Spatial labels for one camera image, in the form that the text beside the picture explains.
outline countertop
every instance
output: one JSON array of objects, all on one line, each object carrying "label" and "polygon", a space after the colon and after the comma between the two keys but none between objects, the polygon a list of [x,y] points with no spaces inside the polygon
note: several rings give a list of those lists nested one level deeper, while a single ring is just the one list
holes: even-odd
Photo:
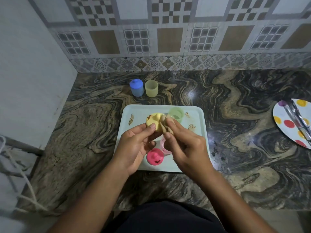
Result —
[{"label": "countertop", "polygon": [[[158,81],[158,95],[133,97],[134,78]],[[273,106],[284,97],[311,101],[311,71],[78,74],[31,184],[38,202],[60,214],[111,159],[126,105],[193,105],[204,111],[213,165],[251,207],[310,210],[311,151],[287,138],[272,119]],[[137,171],[114,210],[157,198],[212,208],[184,174]],[[34,210],[25,201],[19,206]]]}]

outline blue jar with lid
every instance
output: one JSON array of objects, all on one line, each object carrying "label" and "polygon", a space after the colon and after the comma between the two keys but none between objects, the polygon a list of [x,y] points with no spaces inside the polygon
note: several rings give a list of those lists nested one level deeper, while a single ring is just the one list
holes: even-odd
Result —
[{"label": "blue jar with lid", "polygon": [[144,93],[144,84],[142,80],[138,78],[133,79],[130,82],[130,88],[131,88],[132,94],[136,97],[142,96],[142,94]]}]

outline pink lid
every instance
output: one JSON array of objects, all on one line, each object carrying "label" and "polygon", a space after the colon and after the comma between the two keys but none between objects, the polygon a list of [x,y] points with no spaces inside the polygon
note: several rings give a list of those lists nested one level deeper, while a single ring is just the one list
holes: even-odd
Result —
[{"label": "pink lid", "polygon": [[163,159],[164,153],[158,148],[153,148],[147,153],[147,161],[151,165],[159,165],[163,162]]},{"label": "pink lid", "polygon": [[160,146],[161,146],[161,150],[163,151],[164,154],[169,155],[172,154],[172,152],[170,152],[169,150],[164,148],[164,142],[165,142],[165,138],[162,137],[161,141],[160,141]]}]

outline red dot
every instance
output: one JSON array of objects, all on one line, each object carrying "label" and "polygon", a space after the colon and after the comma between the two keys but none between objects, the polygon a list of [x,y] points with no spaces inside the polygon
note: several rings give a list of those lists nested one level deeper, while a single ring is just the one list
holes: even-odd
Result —
[{"label": "red dot", "polygon": [[289,127],[289,128],[295,127],[294,123],[292,121],[290,121],[290,120],[285,120],[284,124],[285,124],[286,127]]},{"label": "red dot", "polygon": [[301,145],[303,147],[307,147],[302,141],[299,141],[299,140],[295,140],[295,142],[298,144],[298,145]]}]

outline white plate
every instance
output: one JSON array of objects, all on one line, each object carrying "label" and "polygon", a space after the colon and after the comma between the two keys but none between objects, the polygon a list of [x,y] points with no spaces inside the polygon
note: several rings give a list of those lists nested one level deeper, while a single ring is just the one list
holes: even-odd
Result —
[{"label": "white plate", "polygon": [[[301,116],[304,118],[306,124],[309,126],[309,123],[311,121],[311,103],[300,99],[292,100],[296,103],[296,106],[299,109]],[[286,136],[288,136],[297,144],[311,149],[310,144],[306,141],[305,137],[302,135],[302,133],[299,131],[299,129],[295,126],[293,121],[286,113],[284,107],[282,106],[282,101],[279,101],[275,104],[273,108],[273,119]]]},{"label": "white plate", "polygon": [[[122,118],[120,122],[119,132],[117,136],[117,145],[119,144],[120,137],[122,133],[130,128],[133,128],[139,124],[146,122],[147,117],[152,113],[168,113],[173,105],[127,105],[123,109]],[[188,113],[188,116],[184,116],[181,122],[185,128],[188,128],[189,125],[193,125],[196,128],[192,131],[200,136],[205,137],[208,153],[210,154],[210,149],[208,147],[207,133],[205,127],[204,113],[203,110],[196,106],[177,106],[181,108],[185,113]],[[133,115],[133,121],[129,125],[130,117]],[[155,141],[157,142],[156,148],[160,148],[160,140],[163,136],[158,137]],[[147,162],[146,156],[144,157],[141,165],[138,170],[148,170],[148,171],[162,171],[162,172],[181,172],[177,167],[176,163],[173,160],[172,155],[164,157],[164,160],[161,164],[153,166]]]}]

